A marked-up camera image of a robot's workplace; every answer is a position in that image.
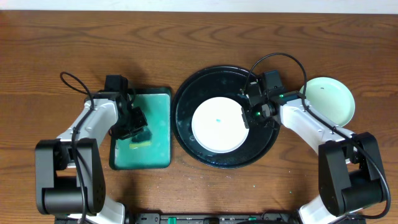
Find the green and yellow sponge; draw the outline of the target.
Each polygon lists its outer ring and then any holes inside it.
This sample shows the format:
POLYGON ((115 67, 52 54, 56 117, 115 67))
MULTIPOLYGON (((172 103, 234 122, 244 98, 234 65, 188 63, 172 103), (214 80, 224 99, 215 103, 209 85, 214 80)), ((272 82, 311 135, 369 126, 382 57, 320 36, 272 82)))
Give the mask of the green and yellow sponge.
POLYGON ((150 146, 152 143, 152 133, 149 129, 144 128, 131 138, 129 143, 130 149, 137 149, 140 147, 150 146))

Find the white plate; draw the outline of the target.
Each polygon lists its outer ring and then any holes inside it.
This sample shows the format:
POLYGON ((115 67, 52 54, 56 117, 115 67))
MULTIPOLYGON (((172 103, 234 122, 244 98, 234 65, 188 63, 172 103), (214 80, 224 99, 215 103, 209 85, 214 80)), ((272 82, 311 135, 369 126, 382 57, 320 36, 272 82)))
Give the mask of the white plate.
POLYGON ((217 154, 232 152, 246 140, 242 106, 227 97, 202 102, 192 116, 192 133, 200 146, 217 154))

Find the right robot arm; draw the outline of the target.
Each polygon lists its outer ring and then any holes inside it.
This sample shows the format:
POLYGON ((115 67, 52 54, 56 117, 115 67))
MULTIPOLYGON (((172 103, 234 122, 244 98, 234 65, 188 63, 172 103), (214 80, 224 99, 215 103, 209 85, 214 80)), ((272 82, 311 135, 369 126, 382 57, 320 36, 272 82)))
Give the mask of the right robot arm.
POLYGON ((286 92, 259 82, 241 90, 249 100, 245 125, 283 125, 318 154, 319 195, 298 210, 301 223, 379 219, 389 212, 391 192, 376 138, 342 128, 312 108, 303 91, 286 92))

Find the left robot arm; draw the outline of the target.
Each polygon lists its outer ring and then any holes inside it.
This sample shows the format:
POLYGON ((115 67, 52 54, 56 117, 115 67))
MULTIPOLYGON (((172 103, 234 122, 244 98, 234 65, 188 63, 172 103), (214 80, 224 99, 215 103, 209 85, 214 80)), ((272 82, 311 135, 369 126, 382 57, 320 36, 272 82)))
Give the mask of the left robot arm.
POLYGON ((98 92, 74 123, 35 147, 36 206, 55 223, 133 223, 126 206, 106 195, 99 147, 108 133, 121 139, 146 125, 127 93, 98 92))

